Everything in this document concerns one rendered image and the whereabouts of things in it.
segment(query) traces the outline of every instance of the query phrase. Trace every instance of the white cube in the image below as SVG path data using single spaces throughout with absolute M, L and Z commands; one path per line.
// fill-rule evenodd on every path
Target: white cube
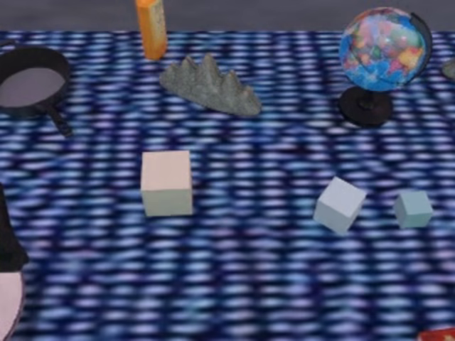
M 366 196 L 365 191 L 334 177 L 319 197 L 313 219 L 338 234 L 345 234 Z
M 141 195 L 147 217 L 192 215 L 190 152 L 144 152 Z

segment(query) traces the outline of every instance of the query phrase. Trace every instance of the teal cube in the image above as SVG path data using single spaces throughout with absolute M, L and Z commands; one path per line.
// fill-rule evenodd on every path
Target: teal cube
M 432 204 L 424 190 L 401 192 L 394 210 L 401 228 L 426 227 L 433 215 Z

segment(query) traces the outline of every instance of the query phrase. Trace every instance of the patterned carpet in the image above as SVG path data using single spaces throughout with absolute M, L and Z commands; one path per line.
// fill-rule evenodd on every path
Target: patterned carpet
M 136 33 L 0 33 L 73 65 L 49 119 L 0 117 L 0 181 L 31 258 L 14 341 L 412 341 L 455 326 L 455 33 L 393 92 L 381 129 L 344 123 L 338 33 L 172 33 L 160 62 Z M 240 119 L 163 91 L 159 73 L 211 52 L 254 87 Z M 191 151 L 195 214 L 147 219 L 142 151 Z M 367 190 L 351 232 L 312 220 L 333 176 Z M 428 228 L 399 230 L 400 190 L 429 193 Z

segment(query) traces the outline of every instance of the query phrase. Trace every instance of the light blue cube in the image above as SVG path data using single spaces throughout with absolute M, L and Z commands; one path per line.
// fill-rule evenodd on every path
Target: light blue cube
M 401 228 L 426 227 L 433 215 L 432 204 L 424 190 L 401 192 L 393 208 Z
M 364 190 L 334 177 L 319 197 L 313 219 L 337 234 L 346 234 L 366 196 Z

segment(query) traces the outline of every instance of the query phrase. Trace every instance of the red object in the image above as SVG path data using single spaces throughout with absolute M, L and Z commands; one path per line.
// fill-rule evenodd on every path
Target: red object
M 421 332 L 419 341 L 455 341 L 455 328 Z

